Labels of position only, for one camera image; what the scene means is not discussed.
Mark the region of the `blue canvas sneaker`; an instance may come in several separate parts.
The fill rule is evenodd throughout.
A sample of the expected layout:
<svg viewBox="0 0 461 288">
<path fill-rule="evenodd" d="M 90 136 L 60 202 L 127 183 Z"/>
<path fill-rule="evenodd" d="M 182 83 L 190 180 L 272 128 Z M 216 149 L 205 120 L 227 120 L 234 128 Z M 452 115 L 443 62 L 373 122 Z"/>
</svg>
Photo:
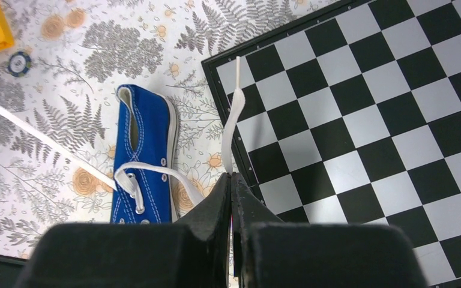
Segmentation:
<svg viewBox="0 0 461 288">
<path fill-rule="evenodd" d="M 158 224 L 178 219 L 170 175 L 122 165 L 132 162 L 172 168 L 178 138 L 173 104 L 164 96 L 137 85 L 121 85 L 113 178 L 131 183 L 130 192 L 117 184 L 113 192 L 111 223 Z"/>
</svg>

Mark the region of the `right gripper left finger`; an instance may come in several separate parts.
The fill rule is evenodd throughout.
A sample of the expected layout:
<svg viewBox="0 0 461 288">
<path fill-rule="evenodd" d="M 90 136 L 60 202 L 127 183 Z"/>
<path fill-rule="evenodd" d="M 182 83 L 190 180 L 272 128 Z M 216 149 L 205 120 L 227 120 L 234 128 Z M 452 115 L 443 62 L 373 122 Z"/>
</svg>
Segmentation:
<svg viewBox="0 0 461 288">
<path fill-rule="evenodd" d="M 16 287 L 227 287 L 231 176 L 171 224 L 59 224 Z"/>
</svg>

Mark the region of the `white shoelace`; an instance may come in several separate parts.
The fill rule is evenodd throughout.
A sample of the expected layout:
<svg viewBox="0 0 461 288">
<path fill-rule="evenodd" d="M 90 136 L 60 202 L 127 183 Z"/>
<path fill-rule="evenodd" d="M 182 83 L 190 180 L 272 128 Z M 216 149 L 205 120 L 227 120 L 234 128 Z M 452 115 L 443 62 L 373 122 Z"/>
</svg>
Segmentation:
<svg viewBox="0 0 461 288">
<path fill-rule="evenodd" d="M 232 173 L 234 171 L 234 166 L 232 164 L 231 156 L 231 143 L 232 143 L 232 136 L 237 126 L 238 118 L 243 111 L 243 108 L 246 103 L 246 99 L 243 93 L 243 90 L 239 88 L 240 85 L 240 66 L 241 66 L 241 58 L 237 57 L 236 62 L 236 87 L 235 87 L 235 102 L 232 103 L 230 108 L 229 119 L 227 123 L 224 125 L 223 135 L 222 135 L 222 143 L 221 143 L 221 160 L 224 164 L 224 168 L 228 173 Z M 18 118 L 11 112 L 7 111 L 5 108 L 0 106 L 0 115 L 7 120 L 11 121 L 21 129 L 25 130 L 27 133 L 33 135 L 38 140 L 46 144 L 47 146 L 51 147 L 56 152 L 60 153 L 63 157 L 70 159 L 77 165 L 79 165 L 82 169 L 86 170 L 92 176 L 99 179 L 101 182 L 104 182 L 106 185 L 110 186 L 114 190 L 118 188 L 122 188 L 126 193 L 131 196 L 135 197 L 136 204 L 137 204 L 137 212 L 142 212 L 144 209 L 144 201 L 140 197 L 139 186 L 137 184 L 133 184 L 131 178 L 127 176 L 125 171 L 127 169 L 139 169 L 139 170 L 150 170 L 153 172 L 163 173 L 169 176 L 173 176 L 180 182 L 183 187 L 185 188 L 185 192 L 188 195 L 188 198 L 192 202 L 194 206 L 200 204 L 204 200 L 203 194 L 193 186 L 193 184 L 188 180 L 188 178 L 178 171 L 163 167 L 163 166 L 155 166 L 151 164 L 146 164 L 139 161 L 132 161 L 129 163 L 125 163 L 118 167 L 117 171 L 114 173 L 113 177 L 108 177 L 106 174 L 89 164 L 87 161 L 81 159 L 77 155 L 71 153 L 68 149 L 64 148 L 62 145 L 58 144 L 56 141 L 51 139 L 49 136 L 45 135 L 41 131 L 37 130 L 31 124 L 23 121 L 22 119 Z"/>
</svg>

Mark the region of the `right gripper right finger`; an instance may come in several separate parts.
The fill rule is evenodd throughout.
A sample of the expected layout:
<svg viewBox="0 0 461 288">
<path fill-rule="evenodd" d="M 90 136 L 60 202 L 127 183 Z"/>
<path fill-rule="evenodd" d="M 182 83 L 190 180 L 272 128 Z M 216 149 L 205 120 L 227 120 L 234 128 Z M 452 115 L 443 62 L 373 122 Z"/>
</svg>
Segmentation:
<svg viewBox="0 0 461 288">
<path fill-rule="evenodd" d="M 231 176 L 241 287 L 426 287 L 411 243 L 381 224 L 286 223 Z"/>
</svg>

